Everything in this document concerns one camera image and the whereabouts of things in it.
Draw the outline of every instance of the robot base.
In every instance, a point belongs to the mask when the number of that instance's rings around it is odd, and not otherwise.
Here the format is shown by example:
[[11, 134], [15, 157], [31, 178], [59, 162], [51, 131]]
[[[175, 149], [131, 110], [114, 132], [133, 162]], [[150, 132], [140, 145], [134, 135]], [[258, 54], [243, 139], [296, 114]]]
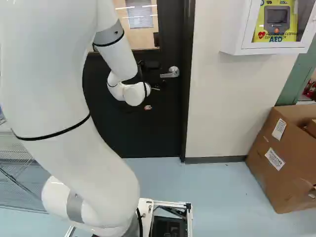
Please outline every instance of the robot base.
[[[143, 237], [193, 237], [191, 203], [141, 198], [139, 199], [138, 209], [142, 216]], [[169, 217], [155, 215], [154, 212], [157, 209], [168, 212]], [[65, 237], [72, 237], [75, 230], [75, 227], [71, 226]]]

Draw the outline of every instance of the black door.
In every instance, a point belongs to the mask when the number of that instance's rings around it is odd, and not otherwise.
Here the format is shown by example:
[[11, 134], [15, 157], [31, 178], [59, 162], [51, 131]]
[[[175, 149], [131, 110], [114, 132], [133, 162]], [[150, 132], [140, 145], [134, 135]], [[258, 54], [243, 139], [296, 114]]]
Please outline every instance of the black door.
[[[114, 3], [135, 59], [142, 65], [143, 79], [153, 89], [138, 107], [117, 101], [107, 89], [110, 69], [98, 53], [90, 53], [83, 73], [83, 90], [93, 121], [105, 142], [123, 158], [178, 157], [182, 136], [182, 77], [160, 78], [160, 75], [168, 73], [171, 66], [182, 70], [184, 2], [114, 0]], [[140, 73], [125, 83], [139, 80]]]

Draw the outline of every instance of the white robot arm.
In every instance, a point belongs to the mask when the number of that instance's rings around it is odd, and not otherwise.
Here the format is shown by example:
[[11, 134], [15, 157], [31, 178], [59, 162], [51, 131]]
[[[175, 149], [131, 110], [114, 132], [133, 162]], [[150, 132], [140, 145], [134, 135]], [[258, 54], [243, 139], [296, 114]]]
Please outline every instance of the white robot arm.
[[150, 87], [122, 83], [137, 65], [112, 0], [0, 0], [1, 108], [53, 175], [42, 191], [44, 207], [100, 237], [120, 237], [135, 219], [140, 191], [98, 134], [83, 95], [93, 41], [112, 70], [110, 92], [139, 105]]

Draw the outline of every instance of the wire rack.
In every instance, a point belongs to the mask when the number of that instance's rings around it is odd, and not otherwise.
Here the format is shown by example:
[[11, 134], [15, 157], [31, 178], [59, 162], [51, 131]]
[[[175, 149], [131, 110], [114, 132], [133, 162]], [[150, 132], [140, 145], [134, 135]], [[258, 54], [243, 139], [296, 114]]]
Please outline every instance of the wire rack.
[[0, 115], [0, 208], [45, 212], [41, 190], [49, 173], [14, 136]]

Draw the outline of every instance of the aed device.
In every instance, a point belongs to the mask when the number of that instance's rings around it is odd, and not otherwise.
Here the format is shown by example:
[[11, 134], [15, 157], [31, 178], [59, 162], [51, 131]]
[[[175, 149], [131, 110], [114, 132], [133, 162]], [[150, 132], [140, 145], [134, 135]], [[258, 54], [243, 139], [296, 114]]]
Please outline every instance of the aed device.
[[253, 42], [295, 42], [298, 0], [262, 0]]

